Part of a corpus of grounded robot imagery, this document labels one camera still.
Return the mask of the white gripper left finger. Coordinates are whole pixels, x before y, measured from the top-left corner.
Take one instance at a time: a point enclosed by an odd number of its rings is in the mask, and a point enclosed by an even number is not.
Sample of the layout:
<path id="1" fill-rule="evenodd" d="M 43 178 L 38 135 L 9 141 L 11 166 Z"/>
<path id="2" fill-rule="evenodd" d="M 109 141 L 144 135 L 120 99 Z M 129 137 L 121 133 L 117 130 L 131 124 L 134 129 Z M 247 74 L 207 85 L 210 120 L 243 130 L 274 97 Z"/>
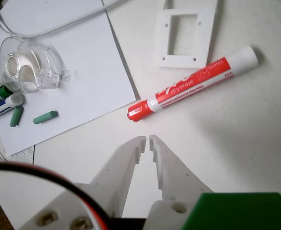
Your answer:
<path id="1" fill-rule="evenodd" d="M 144 136 L 120 145 L 90 183 L 76 183 L 76 187 L 90 195 L 109 217 L 122 217 L 135 165 L 139 163 L 145 147 Z M 24 223 L 21 229 L 92 230 L 94 224 L 90 218 L 85 204 L 65 190 Z"/>

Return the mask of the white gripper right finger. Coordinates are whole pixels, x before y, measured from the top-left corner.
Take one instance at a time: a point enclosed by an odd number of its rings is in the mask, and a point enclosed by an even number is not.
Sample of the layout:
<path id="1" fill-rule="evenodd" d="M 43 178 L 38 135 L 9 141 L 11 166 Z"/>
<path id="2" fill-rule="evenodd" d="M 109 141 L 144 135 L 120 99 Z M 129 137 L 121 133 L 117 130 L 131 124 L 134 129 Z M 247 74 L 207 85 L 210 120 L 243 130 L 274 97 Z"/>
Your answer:
<path id="1" fill-rule="evenodd" d="M 180 230 L 201 194 L 212 190 L 159 137 L 150 135 L 149 139 L 162 200 L 152 205 L 143 229 Z"/>

